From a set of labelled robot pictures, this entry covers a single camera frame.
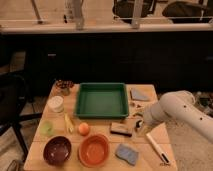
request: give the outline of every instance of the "tray rim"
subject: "tray rim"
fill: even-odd
[[[124,89],[124,99],[125,99],[125,105],[126,105],[126,110],[127,113],[124,114],[119,114],[119,115],[115,115],[115,116],[109,116],[109,115],[86,115],[85,114],[79,114],[77,113],[77,106],[79,105],[79,96],[80,96],[80,92],[82,89],[82,85],[122,85],[123,89]],[[126,88],[126,84],[125,83],[121,83],[121,82],[83,82],[80,83],[79,85],[79,90],[77,92],[77,96],[76,96],[76,104],[75,104],[75,109],[74,109],[74,115],[79,117],[79,118],[85,118],[85,119],[120,119],[120,118],[126,118],[129,116],[129,105],[128,105],[128,96],[127,96],[127,88]]]

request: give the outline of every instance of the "bowl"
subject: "bowl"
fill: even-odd
[[[109,142],[102,134],[87,137],[78,150],[81,163],[86,167],[101,167],[109,156]]]
[[[71,143],[66,137],[54,137],[44,148],[44,160],[50,165],[61,165],[69,158],[71,148]]]

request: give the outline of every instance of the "orange bowl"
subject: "orange bowl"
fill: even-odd
[[[109,156],[109,141],[102,134],[87,137],[78,150],[81,163],[86,167],[100,167]]]

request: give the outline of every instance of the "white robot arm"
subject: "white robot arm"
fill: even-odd
[[[213,143],[213,118],[194,107],[195,98],[188,91],[169,92],[143,113],[142,131],[150,131],[169,118],[186,122]]]

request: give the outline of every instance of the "white cup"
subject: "white cup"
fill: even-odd
[[[54,96],[48,100],[47,104],[53,112],[59,113],[64,110],[63,102],[64,99],[61,96]]]

